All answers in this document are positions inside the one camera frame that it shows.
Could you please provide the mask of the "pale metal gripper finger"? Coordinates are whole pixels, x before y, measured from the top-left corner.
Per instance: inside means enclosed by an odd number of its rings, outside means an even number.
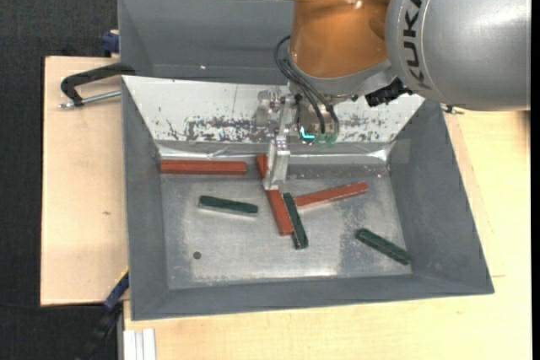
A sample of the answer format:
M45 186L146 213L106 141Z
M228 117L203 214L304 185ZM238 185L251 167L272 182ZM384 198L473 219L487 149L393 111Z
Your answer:
M276 181L284 182L289 166L290 151L286 139L277 140L276 144Z
M274 188L273 185L273 171L277 153L277 144L275 141L271 141L268 145L266 152L266 172L263 177L262 184L266 191L269 191Z

